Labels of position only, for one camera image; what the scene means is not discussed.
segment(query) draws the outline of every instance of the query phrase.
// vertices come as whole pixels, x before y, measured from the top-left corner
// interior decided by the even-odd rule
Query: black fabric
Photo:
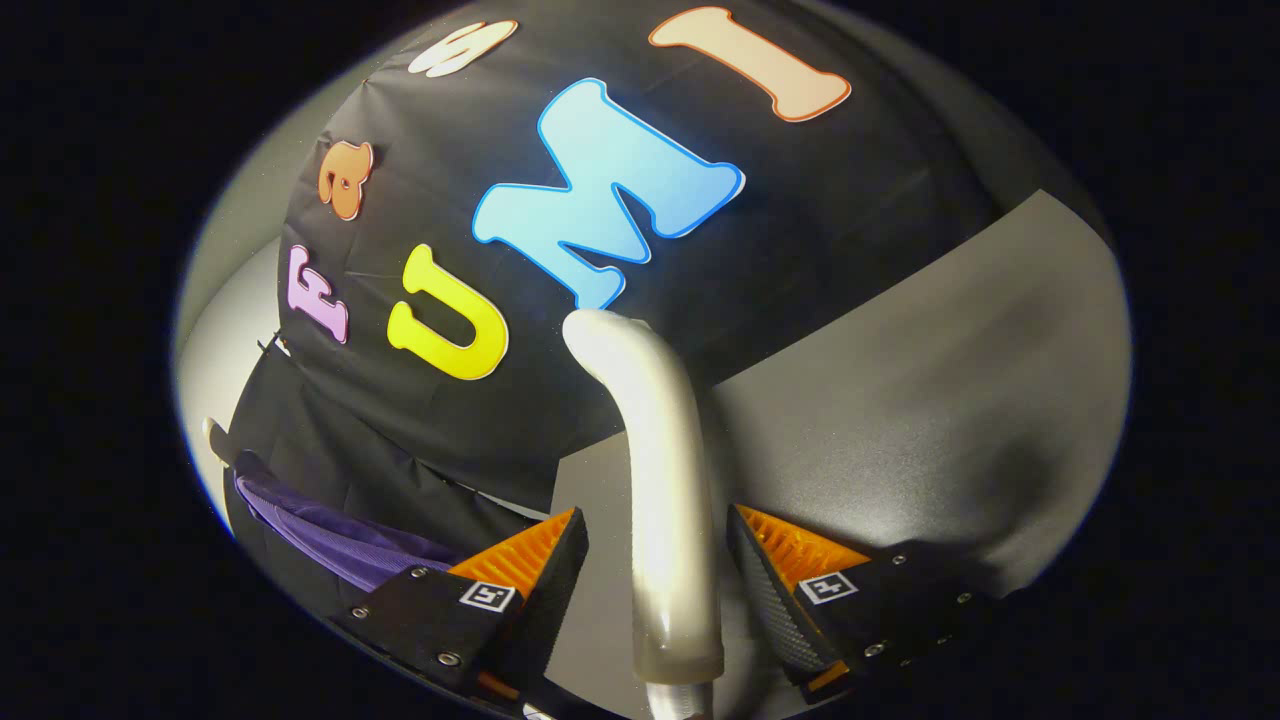
[[[655,237],[628,199],[653,259],[620,264],[627,288],[609,309],[646,320],[695,383],[751,366],[998,218],[945,126],[863,46],[795,5],[726,6],[847,78],[851,96],[813,120],[782,122],[730,68],[648,44],[654,27],[689,8],[677,0],[468,4],[357,87],[303,164],[282,236],[283,337],[307,380],[442,477],[544,510],[557,461],[621,429],[613,402],[559,337],[570,292],[517,251],[471,237],[490,186],[564,184],[535,123],[584,77],[603,79],[620,105],[698,155],[748,176],[739,197],[677,240]],[[520,29],[465,70],[434,79],[406,72],[445,29],[500,18]],[[364,208],[349,223],[316,193],[319,164],[338,140],[375,149]],[[507,319],[509,350],[488,378],[457,380],[387,341],[402,300],[444,337],[471,340],[463,318],[401,286],[404,260],[422,242]],[[285,304],[293,245],[308,249],[310,266],[347,304],[346,345]]]
[[[1102,213],[1084,187],[1027,126],[984,90],[874,23],[820,1],[804,0],[800,5],[814,19],[820,18],[874,53],[888,72],[915,88],[950,131],[1001,213],[1043,190],[1114,245]]]
[[[361,520],[474,555],[534,524],[475,491],[444,480],[360,419],[317,395],[274,343],[259,360],[228,430],[285,486]],[[232,532],[292,598],[321,618],[365,593],[256,520],[225,473]]]

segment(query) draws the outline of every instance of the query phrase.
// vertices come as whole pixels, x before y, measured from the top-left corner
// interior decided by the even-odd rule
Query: gray surface
[[[398,53],[428,26],[422,24],[384,45],[366,60],[321,87],[298,109],[265,133],[227,183],[209,210],[209,219],[196,238],[187,277],[178,299],[172,361],[178,356],[205,306],[244,263],[280,236],[289,192],[298,179],[305,154],[324,131],[325,123],[353,87],[387,58]]]
[[[271,340],[280,327],[275,302],[279,250],[279,238],[268,242],[227,281],[200,314],[174,368],[182,433],[205,493],[228,530],[223,465],[205,442],[201,424],[212,418],[223,428],[230,427],[236,404],[261,356],[257,343]]]
[[[716,523],[745,502],[832,539],[974,548],[1005,593],[1079,527],[1124,427],[1130,332],[1111,252],[1038,192],[870,302],[701,402]],[[630,471],[625,434],[561,461],[552,512],[590,533],[548,676],[630,717]],[[721,547],[726,673],[716,717],[805,708],[753,629]]]

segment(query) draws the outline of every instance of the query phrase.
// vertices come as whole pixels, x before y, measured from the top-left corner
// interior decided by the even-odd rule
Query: gray curved panel
[[[1124,428],[1132,345],[1111,251],[1037,192],[973,240],[700,402],[714,507],[742,502],[835,541],[957,544],[1027,585],[1083,521]],[[626,434],[561,461],[591,552],[548,676],[645,716],[631,675]],[[723,512],[716,515],[723,538]],[[721,550],[717,717],[805,710],[753,626]]]

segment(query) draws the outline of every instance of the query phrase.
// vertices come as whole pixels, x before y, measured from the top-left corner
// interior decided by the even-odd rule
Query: white surface
[[[262,354],[257,343],[268,342],[280,328],[275,302],[279,249],[279,238],[273,240],[227,281],[196,319],[177,363],[182,432],[196,474],[228,530],[223,465],[201,425],[212,418],[223,428],[230,427],[244,382]]]
[[[714,680],[724,673],[716,538],[689,375],[648,325],[607,310],[570,313],[563,336],[613,396],[630,439],[631,527],[643,541],[631,546],[636,676]]]

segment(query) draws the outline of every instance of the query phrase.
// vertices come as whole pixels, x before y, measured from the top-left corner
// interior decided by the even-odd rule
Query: blue letter m
[[[568,187],[495,184],[480,199],[471,232],[480,242],[518,250],[567,287],[579,307],[608,306],[626,278],[571,247],[649,261],[649,245],[620,190],[649,210],[654,233],[681,237],[746,181],[736,167],[703,160],[620,108],[595,78],[557,95],[538,119],[538,135]]]

